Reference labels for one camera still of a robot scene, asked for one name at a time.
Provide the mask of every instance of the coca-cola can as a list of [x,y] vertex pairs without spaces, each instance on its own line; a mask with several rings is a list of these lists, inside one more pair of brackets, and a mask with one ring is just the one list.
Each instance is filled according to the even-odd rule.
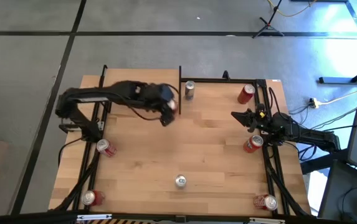
[[258,195],[253,198],[253,205],[256,208],[274,211],[278,208],[277,199],[269,194]]
[[105,194],[103,192],[98,190],[88,190],[82,195],[81,202],[84,205],[96,206],[101,205],[104,199]]
[[239,96],[238,96],[238,102],[241,104],[246,104],[249,102],[249,100],[253,97],[255,93],[255,88],[253,85],[246,85],[241,89]]
[[112,157],[117,152],[116,147],[110,144],[110,142],[106,139],[101,139],[97,142],[97,150],[99,153],[107,157]]
[[253,135],[243,145],[243,150],[248,153],[253,153],[263,146],[264,140],[259,135]]

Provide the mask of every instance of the concrete floor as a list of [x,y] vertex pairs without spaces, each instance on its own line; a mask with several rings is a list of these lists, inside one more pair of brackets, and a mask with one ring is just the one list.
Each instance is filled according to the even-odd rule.
[[[357,12],[357,0],[351,0]],[[2,1],[0,30],[70,31],[79,0]],[[283,0],[292,14],[306,2]],[[258,31],[260,16],[272,11],[267,1],[223,0],[98,0],[88,1],[79,30],[203,30]],[[357,32],[343,3],[318,2],[295,17],[276,15],[273,25],[284,32]],[[0,214],[8,211],[37,125],[59,69],[67,37],[0,37],[0,140],[10,144],[0,173]],[[184,77],[281,79],[288,108],[303,106],[310,97],[331,100],[357,86],[320,85],[320,76],[357,74],[357,39],[311,37],[76,37],[59,93],[80,85],[83,75],[110,68],[178,68]],[[357,94],[340,104],[310,110],[312,127],[357,105]],[[305,113],[294,116],[300,121]],[[350,125],[354,114],[327,126]],[[47,210],[57,172],[57,152],[65,141],[52,115],[23,212]],[[337,130],[342,148],[349,129]]]

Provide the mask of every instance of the wooden tabletop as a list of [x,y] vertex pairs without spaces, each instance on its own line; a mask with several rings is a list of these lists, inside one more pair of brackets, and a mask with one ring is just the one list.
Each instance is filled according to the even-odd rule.
[[[84,76],[81,87],[97,86],[98,80],[99,76]],[[104,86],[121,80],[169,83],[184,90],[178,70],[108,69]],[[281,111],[287,112],[281,82],[267,80],[267,86],[274,89]],[[100,158],[95,189],[105,193],[106,201],[92,211],[271,216],[252,204],[254,196],[268,193],[262,151],[248,154],[243,150],[243,143],[257,133],[248,133],[231,116],[231,111],[254,111],[253,99],[246,105],[237,102],[241,88],[243,84],[196,83],[194,99],[182,99],[181,115],[167,127],[159,121],[142,120],[126,106],[113,104],[104,138],[118,152],[112,158]],[[80,105],[87,117],[92,108],[93,104]],[[159,116],[139,112],[147,118]],[[80,135],[69,133],[66,142]],[[64,149],[50,208],[58,206],[75,185],[84,147],[81,141]],[[310,213],[296,149],[284,145],[279,152],[285,185]],[[187,178],[184,189],[174,184],[178,174]],[[280,201],[276,186],[275,194]],[[282,213],[282,204],[278,205]]]

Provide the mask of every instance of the soda can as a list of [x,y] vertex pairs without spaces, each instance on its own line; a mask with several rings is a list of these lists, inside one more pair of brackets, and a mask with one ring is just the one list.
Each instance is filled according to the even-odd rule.
[[81,202],[88,206],[101,205],[104,199],[105,194],[97,190],[88,190],[81,196]]
[[195,94],[195,82],[188,81],[185,83],[185,99],[191,100]]
[[255,93],[254,86],[246,85],[239,93],[238,102],[240,104],[246,104],[253,97],[254,93]]
[[253,205],[256,208],[274,211],[278,208],[277,199],[269,194],[258,195],[253,198]]
[[116,147],[110,144],[110,142],[106,139],[101,139],[97,142],[97,150],[99,153],[107,157],[112,157],[117,152]]
[[248,153],[253,153],[256,150],[260,149],[263,146],[264,140],[259,135],[253,135],[250,137],[245,144],[243,145],[243,149]]
[[176,177],[176,186],[178,188],[184,188],[186,185],[186,178],[183,175],[178,175]]

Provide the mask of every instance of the silver soda can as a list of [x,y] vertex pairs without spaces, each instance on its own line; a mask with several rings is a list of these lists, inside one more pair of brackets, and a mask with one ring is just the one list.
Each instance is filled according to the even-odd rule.
[[186,185],[186,179],[185,179],[185,177],[183,176],[183,175],[178,175],[177,177],[176,177],[176,186],[178,187],[178,188],[184,188],[185,187],[185,185]]
[[195,94],[195,82],[188,81],[185,83],[185,99],[191,100]]

